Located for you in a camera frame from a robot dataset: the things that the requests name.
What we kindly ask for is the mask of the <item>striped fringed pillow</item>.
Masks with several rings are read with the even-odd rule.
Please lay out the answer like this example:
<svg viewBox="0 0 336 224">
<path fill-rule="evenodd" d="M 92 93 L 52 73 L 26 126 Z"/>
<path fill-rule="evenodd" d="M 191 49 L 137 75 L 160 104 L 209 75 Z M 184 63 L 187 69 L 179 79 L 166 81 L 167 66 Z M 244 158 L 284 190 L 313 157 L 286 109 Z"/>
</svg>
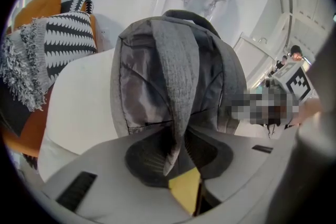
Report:
<svg viewBox="0 0 336 224">
<path fill-rule="evenodd" d="M 33 19 L 0 43 L 0 78 L 14 99 L 30 112 L 42 110 L 50 87 L 45 59 L 46 26 L 46 18 Z"/>
</svg>

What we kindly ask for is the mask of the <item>black white zigzag pillow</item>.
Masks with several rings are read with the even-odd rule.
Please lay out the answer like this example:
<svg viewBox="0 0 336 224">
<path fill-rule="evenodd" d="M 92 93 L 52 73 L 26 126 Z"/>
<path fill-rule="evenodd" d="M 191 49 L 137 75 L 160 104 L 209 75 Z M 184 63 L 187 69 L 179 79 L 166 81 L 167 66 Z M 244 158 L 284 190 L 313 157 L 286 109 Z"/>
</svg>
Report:
<svg viewBox="0 0 336 224">
<path fill-rule="evenodd" d="M 52 85 L 68 63 L 97 52 L 90 15 L 69 12 L 46 18 L 44 49 Z"/>
</svg>

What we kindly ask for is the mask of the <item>white round beanbag chair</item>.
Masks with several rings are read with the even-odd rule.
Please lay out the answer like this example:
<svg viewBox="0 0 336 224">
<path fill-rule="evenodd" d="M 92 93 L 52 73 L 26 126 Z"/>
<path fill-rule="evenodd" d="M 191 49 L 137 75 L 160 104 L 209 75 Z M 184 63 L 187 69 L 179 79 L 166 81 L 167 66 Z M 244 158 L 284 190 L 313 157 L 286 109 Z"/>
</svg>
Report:
<svg viewBox="0 0 336 224">
<path fill-rule="evenodd" d="M 54 168 L 52 161 L 39 164 L 38 168 L 45 184 L 52 175 L 87 150 L 100 143 L 121 138 L 116 133 L 111 115 L 110 73 L 113 54 L 114 51 L 109 50 L 76 60 L 70 63 L 57 78 L 50 97 L 45 137 L 60 147 L 60 152 L 56 155 L 56 161 L 61 162 L 61 166 Z M 275 202 L 282 216 L 191 216 L 191 219 L 184 223 L 286 223 L 298 198 L 298 186 L 294 171 L 290 156 L 287 169 L 278 187 L 282 197 Z M 45 203 L 57 216 L 53 202 L 46 195 Z"/>
</svg>

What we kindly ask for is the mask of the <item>black backpack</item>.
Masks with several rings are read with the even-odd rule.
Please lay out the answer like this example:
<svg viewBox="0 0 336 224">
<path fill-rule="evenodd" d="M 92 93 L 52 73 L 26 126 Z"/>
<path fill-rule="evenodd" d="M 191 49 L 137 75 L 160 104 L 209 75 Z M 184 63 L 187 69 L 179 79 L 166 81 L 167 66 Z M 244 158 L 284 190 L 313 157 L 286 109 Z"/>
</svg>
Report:
<svg viewBox="0 0 336 224">
<path fill-rule="evenodd" d="M 198 136 L 192 126 L 234 134 L 234 99 L 246 79 L 232 47 L 203 17 L 184 10 L 134 22 L 119 36 L 111 68 L 110 101 L 119 136 L 146 134 L 125 160 L 151 185 L 197 167 L 220 175 L 232 152 Z"/>
</svg>

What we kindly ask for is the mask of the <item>white sink cabinet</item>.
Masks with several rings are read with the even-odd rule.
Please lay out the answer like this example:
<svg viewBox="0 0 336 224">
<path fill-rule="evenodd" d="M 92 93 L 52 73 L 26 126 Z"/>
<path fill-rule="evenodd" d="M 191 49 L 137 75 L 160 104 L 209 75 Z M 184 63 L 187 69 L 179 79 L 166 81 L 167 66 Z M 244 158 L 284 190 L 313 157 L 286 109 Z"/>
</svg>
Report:
<svg viewBox="0 0 336 224">
<path fill-rule="evenodd" d="M 263 41 L 258 43 L 244 33 L 234 45 L 234 51 L 243 68 L 247 88 L 258 87 L 270 73 L 276 54 Z"/>
</svg>

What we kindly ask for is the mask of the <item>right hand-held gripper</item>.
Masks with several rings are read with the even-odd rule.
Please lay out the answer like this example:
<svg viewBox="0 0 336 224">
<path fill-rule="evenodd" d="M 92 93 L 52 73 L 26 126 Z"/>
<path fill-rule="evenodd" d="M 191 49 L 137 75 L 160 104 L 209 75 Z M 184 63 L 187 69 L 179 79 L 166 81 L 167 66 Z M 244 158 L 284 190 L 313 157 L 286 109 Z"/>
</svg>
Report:
<svg viewBox="0 0 336 224">
<path fill-rule="evenodd" d="M 299 102 L 305 102 L 313 91 L 313 86 L 299 62 L 286 63 L 266 79 L 265 86 L 280 86 L 287 93 L 293 94 Z"/>
</svg>

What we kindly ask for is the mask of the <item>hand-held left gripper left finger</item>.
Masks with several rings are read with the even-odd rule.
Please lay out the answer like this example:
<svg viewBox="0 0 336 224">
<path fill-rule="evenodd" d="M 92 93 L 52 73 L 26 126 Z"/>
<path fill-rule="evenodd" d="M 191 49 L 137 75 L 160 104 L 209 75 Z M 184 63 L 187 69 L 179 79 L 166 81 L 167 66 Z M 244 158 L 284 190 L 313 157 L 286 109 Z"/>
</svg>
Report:
<svg viewBox="0 0 336 224">
<path fill-rule="evenodd" d="M 100 143 L 52 175 L 43 193 L 66 224 L 181 224 L 191 213 L 163 175 L 168 128 Z"/>
</svg>

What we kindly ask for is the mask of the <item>person's right forearm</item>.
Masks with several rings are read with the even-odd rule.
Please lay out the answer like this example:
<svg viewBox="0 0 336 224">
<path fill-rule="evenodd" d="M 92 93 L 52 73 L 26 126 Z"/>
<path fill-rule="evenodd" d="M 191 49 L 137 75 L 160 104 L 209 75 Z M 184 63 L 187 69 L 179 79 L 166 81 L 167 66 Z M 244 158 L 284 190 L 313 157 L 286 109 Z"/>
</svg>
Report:
<svg viewBox="0 0 336 224">
<path fill-rule="evenodd" d="M 320 99 L 310 98 L 300 107 L 299 110 L 299 123 L 302 123 L 305 119 L 315 115 L 322 111 L 322 105 Z"/>
</svg>

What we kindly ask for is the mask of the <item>black white striped sofa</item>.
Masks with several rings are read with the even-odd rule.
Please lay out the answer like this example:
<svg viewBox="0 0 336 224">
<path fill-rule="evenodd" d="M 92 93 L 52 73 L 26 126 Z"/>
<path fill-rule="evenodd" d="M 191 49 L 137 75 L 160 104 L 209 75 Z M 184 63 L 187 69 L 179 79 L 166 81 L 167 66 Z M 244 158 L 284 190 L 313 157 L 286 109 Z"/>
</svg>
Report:
<svg viewBox="0 0 336 224">
<path fill-rule="evenodd" d="M 93 13 L 90 14 L 90 20 L 96 43 L 95 18 Z M 12 25 L 8 27 L 5 36 L 11 34 L 13 31 L 15 30 L 13 30 Z M 7 85 L 0 78 L 0 137 L 3 138 L 4 144 L 7 147 L 21 153 L 33 168 L 37 166 L 37 158 L 44 136 L 53 85 L 50 85 L 45 94 L 46 104 L 42 106 L 42 110 L 30 112 L 25 105 L 14 99 Z"/>
</svg>

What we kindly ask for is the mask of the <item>large orange cushion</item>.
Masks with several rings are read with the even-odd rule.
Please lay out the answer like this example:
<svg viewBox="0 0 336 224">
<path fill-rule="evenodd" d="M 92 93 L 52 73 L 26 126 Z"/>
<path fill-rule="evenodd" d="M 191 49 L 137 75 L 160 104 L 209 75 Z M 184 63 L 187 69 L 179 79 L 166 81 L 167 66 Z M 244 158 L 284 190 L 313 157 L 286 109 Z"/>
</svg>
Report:
<svg viewBox="0 0 336 224">
<path fill-rule="evenodd" d="M 61 0 L 31 0 L 16 15 L 13 30 L 30 24 L 34 18 L 49 17 L 60 14 Z"/>
</svg>

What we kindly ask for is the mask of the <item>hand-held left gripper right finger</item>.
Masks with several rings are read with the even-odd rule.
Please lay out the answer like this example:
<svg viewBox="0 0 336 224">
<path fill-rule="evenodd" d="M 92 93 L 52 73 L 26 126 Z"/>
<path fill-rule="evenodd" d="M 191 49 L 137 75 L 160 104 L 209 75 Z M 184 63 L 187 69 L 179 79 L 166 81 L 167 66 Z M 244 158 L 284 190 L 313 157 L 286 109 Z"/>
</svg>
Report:
<svg viewBox="0 0 336 224">
<path fill-rule="evenodd" d="M 296 144 L 296 127 L 280 138 L 229 135 L 190 127 L 185 145 L 201 173 L 200 217 L 278 217 L 275 202 Z"/>
</svg>

